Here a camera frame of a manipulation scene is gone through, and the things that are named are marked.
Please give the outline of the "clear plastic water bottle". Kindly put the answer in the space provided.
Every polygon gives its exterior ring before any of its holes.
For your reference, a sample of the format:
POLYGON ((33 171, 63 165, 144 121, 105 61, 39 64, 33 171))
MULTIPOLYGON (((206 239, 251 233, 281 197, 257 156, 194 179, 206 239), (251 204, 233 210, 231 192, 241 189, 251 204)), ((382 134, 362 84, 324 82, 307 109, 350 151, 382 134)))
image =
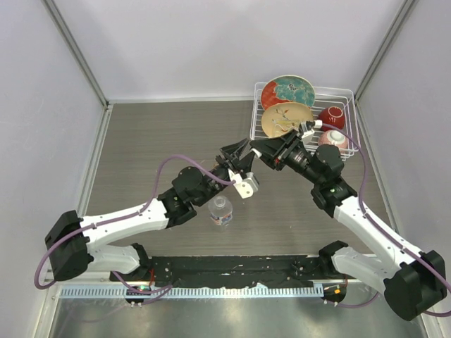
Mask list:
POLYGON ((233 219, 233 206, 230 200, 226 196, 218 195, 210 200, 208 209, 214 228, 225 231, 233 219))

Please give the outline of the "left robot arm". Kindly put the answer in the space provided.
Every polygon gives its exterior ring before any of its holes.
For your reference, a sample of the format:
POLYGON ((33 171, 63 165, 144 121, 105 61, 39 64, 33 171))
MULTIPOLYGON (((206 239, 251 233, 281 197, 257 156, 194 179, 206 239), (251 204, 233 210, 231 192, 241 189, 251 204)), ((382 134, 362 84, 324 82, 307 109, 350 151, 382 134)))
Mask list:
POLYGON ((198 207, 213 201, 227 187, 243 198, 258 190, 252 172, 254 152, 244 155, 247 139, 221 148, 216 165, 207 170, 187 156, 183 168, 164 193, 120 211, 80 217, 75 210, 62 213, 44 243, 55 282, 80 276, 88 270, 109 270, 125 280, 144 280, 150 271, 148 255, 139 244, 113 246, 120 239, 182 225, 193 219, 198 207))

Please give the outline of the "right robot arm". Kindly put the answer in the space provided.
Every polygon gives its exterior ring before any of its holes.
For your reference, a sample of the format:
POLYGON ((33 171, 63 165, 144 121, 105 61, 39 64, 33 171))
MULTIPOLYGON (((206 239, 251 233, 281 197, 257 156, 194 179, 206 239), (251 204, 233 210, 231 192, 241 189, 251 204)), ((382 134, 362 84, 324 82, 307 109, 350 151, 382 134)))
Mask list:
POLYGON ((313 183, 314 203, 343 224, 373 251, 369 258, 346 244, 334 243, 318 261, 327 278, 339 273, 354 277, 383 295, 403 320, 413 320, 442 301, 450 290, 445 262, 436 251, 428 253, 409 243, 368 208, 362 193, 342 178, 344 162, 335 145, 322 144, 314 153, 304 147, 300 132, 254 140, 252 150, 268 167, 289 167, 313 183))

